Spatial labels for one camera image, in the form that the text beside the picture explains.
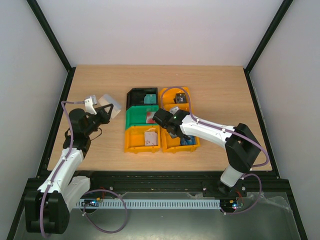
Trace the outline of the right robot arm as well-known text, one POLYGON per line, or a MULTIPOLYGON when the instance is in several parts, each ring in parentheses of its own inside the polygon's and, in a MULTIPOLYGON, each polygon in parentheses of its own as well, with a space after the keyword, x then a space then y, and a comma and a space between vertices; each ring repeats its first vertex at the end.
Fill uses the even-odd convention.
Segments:
POLYGON ((197 118, 191 112, 178 109, 171 113, 160 108, 152 118, 172 138, 189 140, 191 136, 214 143, 225 149, 228 167, 218 183, 218 191, 229 196, 236 189, 236 183, 253 167, 262 147, 249 127, 243 123, 237 126, 221 125, 197 118))

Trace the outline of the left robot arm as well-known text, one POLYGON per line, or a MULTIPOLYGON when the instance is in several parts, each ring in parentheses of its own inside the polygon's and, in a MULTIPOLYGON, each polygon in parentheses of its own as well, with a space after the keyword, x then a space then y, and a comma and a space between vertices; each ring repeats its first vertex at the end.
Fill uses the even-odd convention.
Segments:
POLYGON ((92 110, 75 108, 66 114, 69 129, 64 134, 61 156, 37 190, 24 198, 27 232, 48 238, 66 231, 71 210, 91 186, 88 177, 74 173, 90 149, 90 135, 110 122, 113 108, 110 103, 92 110))

